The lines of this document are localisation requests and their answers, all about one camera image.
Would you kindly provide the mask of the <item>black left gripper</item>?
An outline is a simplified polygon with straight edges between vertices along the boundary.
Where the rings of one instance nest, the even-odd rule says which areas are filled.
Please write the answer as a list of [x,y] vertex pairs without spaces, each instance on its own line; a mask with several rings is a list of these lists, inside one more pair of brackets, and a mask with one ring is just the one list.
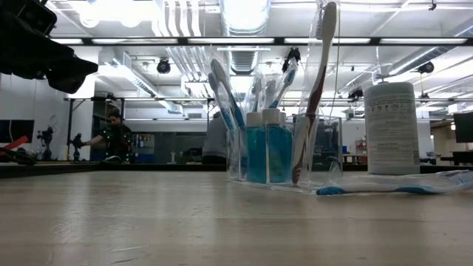
[[[76,93],[98,65],[49,38],[57,15],[46,7],[47,1],[0,0],[0,72],[22,78],[46,76],[53,89]],[[54,66],[55,72],[48,72]]]

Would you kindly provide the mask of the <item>clear acrylic organizer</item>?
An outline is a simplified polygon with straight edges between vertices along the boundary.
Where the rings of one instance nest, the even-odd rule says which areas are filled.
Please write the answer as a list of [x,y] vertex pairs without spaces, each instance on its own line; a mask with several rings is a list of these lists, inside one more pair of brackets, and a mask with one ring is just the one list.
[[342,176],[343,152],[341,141],[341,119],[339,117],[316,116],[311,131],[311,143],[307,157],[304,159],[302,176],[297,184],[292,181],[294,135],[300,115],[286,115],[286,127],[292,133],[292,157],[290,179],[288,183],[270,183],[266,155],[267,143],[265,133],[265,173],[266,183],[251,183],[248,176],[248,148],[246,126],[236,127],[227,133],[227,175],[234,183],[240,183],[256,188],[266,188],[280,191],[293,191],[301,194],[315,194],[329,179]]

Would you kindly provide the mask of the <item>person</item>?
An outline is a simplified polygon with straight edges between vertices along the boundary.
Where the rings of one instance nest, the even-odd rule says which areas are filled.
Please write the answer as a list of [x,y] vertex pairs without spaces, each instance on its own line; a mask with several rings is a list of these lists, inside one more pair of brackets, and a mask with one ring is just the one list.
[[204,165],[225,165],[227,159],[227,129],[220,112],[214,114],[208,124],[203,144]]
[[101,129],[92,139],[82,142],[81,146],[94,146],[105,143],[105,161],[130,162],[132,154],[131,129],[123,123],[121,113],[114,109],[108,115],[109,124]]

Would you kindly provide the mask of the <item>black monitor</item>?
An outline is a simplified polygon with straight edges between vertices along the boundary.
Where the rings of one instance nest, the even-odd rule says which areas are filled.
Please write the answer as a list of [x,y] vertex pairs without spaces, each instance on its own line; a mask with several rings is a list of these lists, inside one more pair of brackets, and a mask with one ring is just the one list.
[[454,114],[457,143],[473,143],[473,112]]
[[34,120],[0,120],[0,143],[11,143],[21,137],[33,140]]

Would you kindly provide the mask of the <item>red flat object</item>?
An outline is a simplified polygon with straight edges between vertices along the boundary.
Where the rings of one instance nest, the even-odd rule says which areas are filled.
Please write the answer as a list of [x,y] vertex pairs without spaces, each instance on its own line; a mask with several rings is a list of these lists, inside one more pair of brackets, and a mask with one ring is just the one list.
[[4,149],[12,150],[15,148],[18,148],[20,145],[25,144],[29,141],[27,136],[22,136],[17,140],[14,140],[12,143],[8,143],[6,146],[4,146]]

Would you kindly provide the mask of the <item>white ceiling pipe bundle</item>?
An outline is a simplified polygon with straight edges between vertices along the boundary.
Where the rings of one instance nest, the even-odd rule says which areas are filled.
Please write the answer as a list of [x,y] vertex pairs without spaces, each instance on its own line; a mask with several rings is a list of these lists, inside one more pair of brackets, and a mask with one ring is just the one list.
[[[200,37],[199,0],[152,0],[152,32],[157,37]],[[171,68],[180,73],[181,87],[190,95],[208,97],[203,47],[166,47]]]

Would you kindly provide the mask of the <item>black overhead crossbar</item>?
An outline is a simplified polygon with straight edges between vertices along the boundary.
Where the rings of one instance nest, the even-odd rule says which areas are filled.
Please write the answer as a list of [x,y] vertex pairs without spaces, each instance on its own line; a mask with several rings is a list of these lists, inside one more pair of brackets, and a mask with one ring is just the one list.
[[[92,38],[72,37],[59,38],[53,41],[69,46],[304,46],[317,45],[321,41],[315,38],[299,37],[123,37]],[[454,38],[407,38],[407,37],[335,37],[335,46],[353,47],[473,47],[473,37]]]

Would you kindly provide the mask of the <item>white wrapped cup stack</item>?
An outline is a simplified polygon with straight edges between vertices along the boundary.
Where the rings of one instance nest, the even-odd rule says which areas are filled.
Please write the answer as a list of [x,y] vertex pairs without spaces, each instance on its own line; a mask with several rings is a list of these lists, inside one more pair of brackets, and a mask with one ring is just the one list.
[[370,174],[420,172],[415,94],[411,83],[379,83],[364,90]]

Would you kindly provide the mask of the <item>black background workstation frame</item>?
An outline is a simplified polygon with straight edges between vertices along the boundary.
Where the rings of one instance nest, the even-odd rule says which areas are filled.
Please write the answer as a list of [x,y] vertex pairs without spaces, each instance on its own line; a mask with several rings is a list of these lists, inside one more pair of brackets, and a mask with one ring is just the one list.
[[213,98],[65,98],[67,137],[92,138],[107,127],[115,110],[131,129],[133,163],[192,164],[200,162],[205,133],[220,110]]

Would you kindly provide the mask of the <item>black metal table frame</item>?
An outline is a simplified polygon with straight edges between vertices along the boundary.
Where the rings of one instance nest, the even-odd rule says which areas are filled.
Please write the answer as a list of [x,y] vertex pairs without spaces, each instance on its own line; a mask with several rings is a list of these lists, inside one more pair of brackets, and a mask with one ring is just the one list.
[[54,174],[74,174],[93,171],[197,171],[224,172],[224,165],[158,165],[158,164],[38,164],[34,166],[0,165],[0,179],[34,177]]

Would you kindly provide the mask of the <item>silver ventilation duct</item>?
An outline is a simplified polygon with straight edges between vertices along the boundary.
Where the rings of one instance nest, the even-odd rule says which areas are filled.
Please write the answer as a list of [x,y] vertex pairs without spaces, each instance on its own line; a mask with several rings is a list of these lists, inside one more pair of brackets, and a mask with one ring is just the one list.
[[[229,37],[261,37],[265,34],[270,13],[270,0],[219,0],[222,29]],[[251,90],[255,78],[263,74],[257,67],[259,48],[256,46],[231,47],[227,52],[229,70],[237,77],[247,78],[245,97],[240,102],[243,113],[250,111]]]

